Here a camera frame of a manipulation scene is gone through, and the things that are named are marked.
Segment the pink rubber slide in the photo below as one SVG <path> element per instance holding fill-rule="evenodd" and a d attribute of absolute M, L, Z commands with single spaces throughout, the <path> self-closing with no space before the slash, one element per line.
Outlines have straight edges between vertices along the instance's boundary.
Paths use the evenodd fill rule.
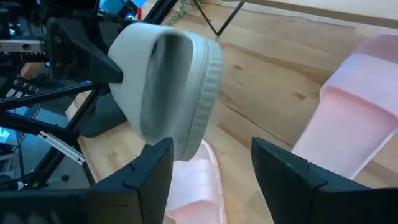
<path fill-rule="evenodd" d="M 320 88 L 292 152 L 353 179 L 398 132 L 398 35 L 363 42 Z"/>
<path fill-rule="evenodd" d="M 218 160 L 202 141 L 189 161 L 175 161 L 165 214 L 175 224 L 228 224 Z"/>

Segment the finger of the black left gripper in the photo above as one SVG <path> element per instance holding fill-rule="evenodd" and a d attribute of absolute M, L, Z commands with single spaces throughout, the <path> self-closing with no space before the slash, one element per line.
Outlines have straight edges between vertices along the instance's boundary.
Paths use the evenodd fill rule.
<path fill-rule="evenodd" d="M 47 51 L 54 78 L 121 83 L 123 72 L 108 57 L 122 27 L 96 18 L 50 18 L 47 21 Z"/>

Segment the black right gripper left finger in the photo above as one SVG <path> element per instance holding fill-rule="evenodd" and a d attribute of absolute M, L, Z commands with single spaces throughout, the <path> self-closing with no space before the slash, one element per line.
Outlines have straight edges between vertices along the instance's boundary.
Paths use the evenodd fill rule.
<path fill-rule="evenodd" d="M 172 165 L 165 138 L 87 189 L 0 192 L 0 224 L 162 224 Z"/>

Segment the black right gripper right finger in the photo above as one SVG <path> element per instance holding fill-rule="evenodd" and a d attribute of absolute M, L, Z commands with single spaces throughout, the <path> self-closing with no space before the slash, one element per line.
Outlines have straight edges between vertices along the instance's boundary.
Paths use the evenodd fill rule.
<path fill-rule="evenodd" d="M 275 224 L 398 224 L 398 188 L 366 187 L 259 137 L 251 159 Z"/>

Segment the silver aluminium bar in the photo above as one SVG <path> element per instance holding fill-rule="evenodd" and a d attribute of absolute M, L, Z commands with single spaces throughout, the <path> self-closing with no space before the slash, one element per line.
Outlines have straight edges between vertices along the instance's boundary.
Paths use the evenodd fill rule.
<path fill-rule="evenodd" d="M 63 142 L 61 139 L 55 137 L 54 135 L 40 131 L 38 137 L 43 139 L 45 142 L 49 143 L 52 147 L 56 148 L 62 154 L 69 157 L 79 165 L 83 165 L 86 162 L 82 153 L 78 152 L 77 150 L 69 146 L 67 143 Z"/>

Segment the black aluminium rig frame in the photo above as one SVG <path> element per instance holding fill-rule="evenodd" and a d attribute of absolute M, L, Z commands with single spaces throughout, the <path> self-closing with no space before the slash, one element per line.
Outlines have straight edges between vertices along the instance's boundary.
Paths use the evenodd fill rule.
<path fill-rule="evenodd" d="M 100 0 L 40 0 L 36 3 L 34 10 L 40 20 L 46 23 L 46 29 L 47 21 L 52 17 L 70 19 L 96 18 L 100 21 L 120 24 L 122 30 L 128 25 L 135 23 L 135 20 L 123 19 L 117 14 L 108 14 L 107 12 L 100 11 L 99 8 Z M 50 64 L 49 58 L 46 55 L 47 31 L 42 35 L 42 38 L 44 40 L 46 62 Z M 107 86 L 108 84 L 109 83 L 93 83 L 89 80 L 83 80 L 80 81 L 78 85 L 60 88 L 58 90 L 35 93 L 20 98 L 3 99 L 0 101 L 0 127 L 10 128 L 15 131 L 33 135 L 38 135 L 40 131 L 43 131 L 53 134 L 62 141 L 76 146 L 80 123 L 86 118 L 92 107 L 94 107 L 97 99 L 103 92 L 109 89 Z M 77 95 L 84 91 L 90 91 L 91 93 L 65 128 L 60 128 L 56 125 L 36 121 L 32 118 L 26 118 L 10 112 L 10 110 L 14 108 L 32 106 L 65 96 Z"/>

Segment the grey rubber slide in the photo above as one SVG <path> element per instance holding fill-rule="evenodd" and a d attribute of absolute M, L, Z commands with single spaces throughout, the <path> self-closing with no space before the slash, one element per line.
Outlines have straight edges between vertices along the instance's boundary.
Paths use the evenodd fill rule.
<path fill-rule="evenodd" d="M 147 144 L 174 140 L 174 159 L 190 160 L 204 137 L 223 76 L 217 42 L 193 32 L 135 23 L 113 42 L 109 58 L 123 71 L 111 93 Z"/>

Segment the wooden shelf with black legs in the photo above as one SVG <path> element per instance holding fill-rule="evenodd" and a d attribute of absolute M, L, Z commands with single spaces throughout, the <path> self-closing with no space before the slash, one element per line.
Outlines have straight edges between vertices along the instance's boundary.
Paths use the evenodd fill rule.
<path fill-rule="evenodd" d="M 367 37 L 398 35 L 398 0 L 197 0 L 205 7 L 214 4 L 231 8 L 300 17 L 313 22 L 353 28 Z"/>

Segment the green trailing potted plant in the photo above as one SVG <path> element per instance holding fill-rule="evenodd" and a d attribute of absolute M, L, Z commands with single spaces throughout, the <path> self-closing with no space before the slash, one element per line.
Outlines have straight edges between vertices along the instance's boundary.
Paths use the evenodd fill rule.
<path fill-rule="evenodd" d="M 192 0 L 180 0 L 178 11 L 170 17 L 166 22 L 166 25 L 172 27 L 181 17 L 183 17 L 186 14 L 187 6 L 191 2 Z"/>

